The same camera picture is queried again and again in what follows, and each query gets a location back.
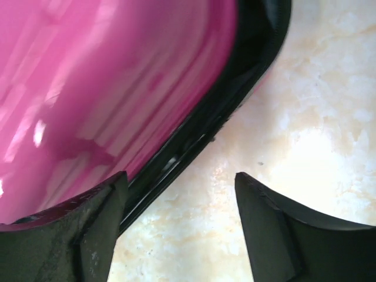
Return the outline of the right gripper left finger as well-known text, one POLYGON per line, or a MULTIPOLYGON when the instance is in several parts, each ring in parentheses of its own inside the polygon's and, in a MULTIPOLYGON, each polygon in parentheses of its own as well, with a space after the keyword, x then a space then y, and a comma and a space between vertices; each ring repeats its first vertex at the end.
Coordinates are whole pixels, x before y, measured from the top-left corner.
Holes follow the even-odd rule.
POLYGON ((1 281, 107 281, 127 201, 126 172, 1 225, 1 281))

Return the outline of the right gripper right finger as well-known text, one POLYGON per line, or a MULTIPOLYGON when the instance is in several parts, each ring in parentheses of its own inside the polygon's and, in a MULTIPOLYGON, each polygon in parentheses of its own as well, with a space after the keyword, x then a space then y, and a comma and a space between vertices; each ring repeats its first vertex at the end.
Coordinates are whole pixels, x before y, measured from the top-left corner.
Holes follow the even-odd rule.
POLYGON ((247 173, 235 192, 254 281, 375 281, 375 227, 339 219, 247 173))

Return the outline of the teal hard-shell suitcase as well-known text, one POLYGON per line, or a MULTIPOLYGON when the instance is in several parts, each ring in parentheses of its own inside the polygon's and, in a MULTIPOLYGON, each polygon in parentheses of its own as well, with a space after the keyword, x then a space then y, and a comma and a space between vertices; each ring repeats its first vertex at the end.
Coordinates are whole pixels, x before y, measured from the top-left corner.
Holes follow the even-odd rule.
POLYGON ((121 230, 263 80, 291 1, 2 1, 1 223, 120 171, 121 230))

